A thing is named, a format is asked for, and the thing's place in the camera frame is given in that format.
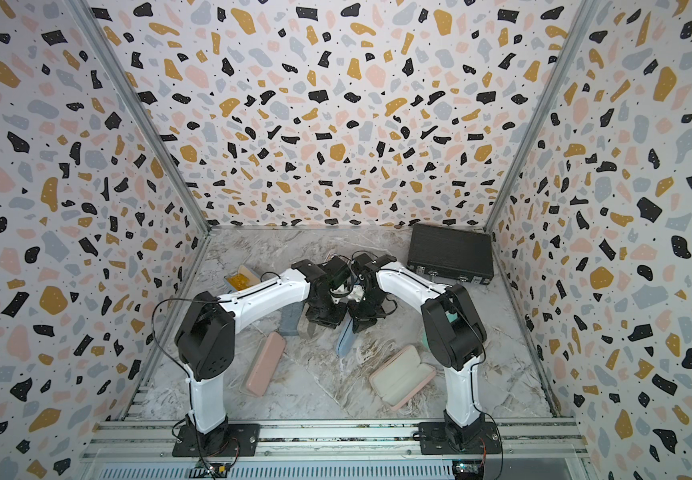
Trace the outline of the case with purple glasses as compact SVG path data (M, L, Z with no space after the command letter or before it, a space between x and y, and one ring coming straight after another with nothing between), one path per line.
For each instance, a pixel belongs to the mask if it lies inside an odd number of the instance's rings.
M336 343L336 354L339 358L345 358L351 351L357 338L357 332L355 328L355 321L350 318L346 322L341 335Z

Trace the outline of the grey case mint lining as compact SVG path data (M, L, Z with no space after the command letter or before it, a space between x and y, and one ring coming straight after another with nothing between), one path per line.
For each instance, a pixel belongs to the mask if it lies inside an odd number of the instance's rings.
M281 318L278 333L283 337L298 336L298 326L301 317L304 315L306 303L296 302L289 304L281 309Z

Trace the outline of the mint glasses case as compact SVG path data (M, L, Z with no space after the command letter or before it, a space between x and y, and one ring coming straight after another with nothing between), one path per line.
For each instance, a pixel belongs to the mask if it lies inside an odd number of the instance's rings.
M308 334L308 337L310 339L313 339L316 336L317 330L318 330L318 325L316 323L312 323L312 322L308 323L308 326L306 328L306 333Z

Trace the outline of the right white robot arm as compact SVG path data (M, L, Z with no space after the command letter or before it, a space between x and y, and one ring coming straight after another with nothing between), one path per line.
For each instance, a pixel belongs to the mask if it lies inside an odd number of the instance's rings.
M478 367L486 359L487 333L466 288L427 280L391 255L358 254L351 270L362 288L361 299L348 303L352 332L360 333L388 317L383 304L389 295L419 311L428 349L445 368L447 442L456 452L479 446L486 421L479 400Z

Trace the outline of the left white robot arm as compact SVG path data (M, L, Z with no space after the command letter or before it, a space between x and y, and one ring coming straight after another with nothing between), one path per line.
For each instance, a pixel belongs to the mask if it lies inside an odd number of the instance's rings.
M234 360L236 334L256 320L300 302L305 304L310 323L334 329L347 310L335 291L347 287L351 279L349 263L339 257L322 264L301 260L245 290L220 297L203 292L191 301L175 345L189 385L188 418L198 439L221 442L226 435L223 374Z

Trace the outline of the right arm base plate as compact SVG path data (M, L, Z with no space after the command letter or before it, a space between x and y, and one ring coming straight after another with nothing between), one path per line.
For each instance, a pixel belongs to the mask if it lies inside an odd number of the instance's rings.
M467 427L455 422L421 422L414 437L423 455L497 455L503 451L496 423L487 420Z

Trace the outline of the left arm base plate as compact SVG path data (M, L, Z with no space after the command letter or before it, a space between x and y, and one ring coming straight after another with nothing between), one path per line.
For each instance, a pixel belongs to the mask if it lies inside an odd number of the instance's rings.
M197 458L214 456L252 457L255 455L261 426L257 423L224 422L210 433L199 432L186 423L176 434L172 456Z

